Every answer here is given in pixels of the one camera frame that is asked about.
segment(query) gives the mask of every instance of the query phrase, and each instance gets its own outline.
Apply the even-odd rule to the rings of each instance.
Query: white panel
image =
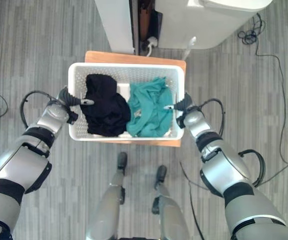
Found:
[[[273,0],[204,0],[207,2],[217,4],[218,7],[223,6],[226,8],[249,10],[249,11],[260,11],[267,7]]]
[[[134,54],[128,0],[95,0],[112,52]]]
[[[272,0],[260,1],[269,4]],[[185,49],[192,37],[197,38],[193,49],[217,46],[258,11],[241,10],[237,2],[241,6],[259,0],[156,0],[155,10],[163,14],[158,47]]]

